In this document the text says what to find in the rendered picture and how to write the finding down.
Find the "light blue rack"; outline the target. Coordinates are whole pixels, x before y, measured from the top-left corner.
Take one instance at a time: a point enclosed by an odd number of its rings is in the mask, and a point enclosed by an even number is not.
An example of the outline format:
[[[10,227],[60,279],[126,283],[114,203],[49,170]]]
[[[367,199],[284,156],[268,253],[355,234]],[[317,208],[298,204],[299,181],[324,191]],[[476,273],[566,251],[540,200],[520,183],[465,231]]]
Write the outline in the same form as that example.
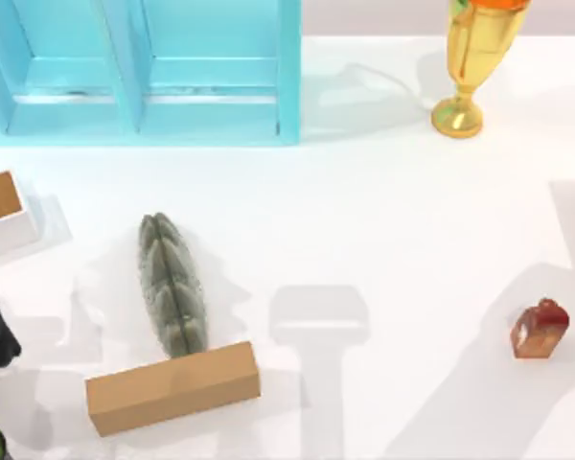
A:
[[[300,139],[301,0],[0,0],[0,147]]]

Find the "grey green bread loaf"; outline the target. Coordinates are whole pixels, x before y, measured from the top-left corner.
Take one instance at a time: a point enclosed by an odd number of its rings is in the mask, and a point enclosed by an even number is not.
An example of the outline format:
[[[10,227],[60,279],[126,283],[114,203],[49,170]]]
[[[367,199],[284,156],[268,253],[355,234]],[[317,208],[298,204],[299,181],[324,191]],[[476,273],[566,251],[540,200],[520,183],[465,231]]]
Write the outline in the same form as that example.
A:
[[[208,350],[207,312],[189,247],[163,213],[145,215],[138,233],[140,285],[152,329],[171,358]]]

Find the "brown cardboard block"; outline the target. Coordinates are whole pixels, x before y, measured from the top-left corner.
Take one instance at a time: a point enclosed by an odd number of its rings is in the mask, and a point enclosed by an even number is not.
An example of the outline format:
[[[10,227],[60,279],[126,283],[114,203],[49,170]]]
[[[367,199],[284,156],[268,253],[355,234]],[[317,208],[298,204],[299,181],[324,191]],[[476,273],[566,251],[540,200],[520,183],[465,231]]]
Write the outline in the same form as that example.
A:
[[[253,346],[242,341],[85,381],[102,437],[261,396]]]

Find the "gold trophy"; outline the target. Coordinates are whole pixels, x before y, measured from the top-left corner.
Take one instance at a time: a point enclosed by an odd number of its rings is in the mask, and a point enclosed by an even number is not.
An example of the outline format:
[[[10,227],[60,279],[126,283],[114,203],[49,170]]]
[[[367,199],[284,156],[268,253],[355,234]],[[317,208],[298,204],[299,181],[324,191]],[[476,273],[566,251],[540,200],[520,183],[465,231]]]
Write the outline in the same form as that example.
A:
[[[438,102],[431,123],[451,138],[470,138],[483,127],[473,94],[510,49],[532,0],[449,0],[448,74],[454,96]]]

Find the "white box with brown lid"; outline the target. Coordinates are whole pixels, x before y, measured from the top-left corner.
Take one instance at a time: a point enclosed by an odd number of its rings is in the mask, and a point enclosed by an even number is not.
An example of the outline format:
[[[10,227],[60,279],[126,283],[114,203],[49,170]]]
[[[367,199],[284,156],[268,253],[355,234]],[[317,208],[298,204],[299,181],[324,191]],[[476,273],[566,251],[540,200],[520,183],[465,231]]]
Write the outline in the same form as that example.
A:
[[[0,172],[0,257],[40,238],[29,199],[12,171]]]

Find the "small brown red bread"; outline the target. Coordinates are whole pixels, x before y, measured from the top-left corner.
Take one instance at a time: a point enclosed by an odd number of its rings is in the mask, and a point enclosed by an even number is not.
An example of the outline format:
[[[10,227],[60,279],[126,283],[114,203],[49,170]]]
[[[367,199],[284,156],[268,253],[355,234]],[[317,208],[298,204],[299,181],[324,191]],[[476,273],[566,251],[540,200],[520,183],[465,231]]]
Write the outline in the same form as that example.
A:
[[[514,357],[550,358],[569,325],[567,311],[555,300],[542,298],[521,313],[510,332]]]

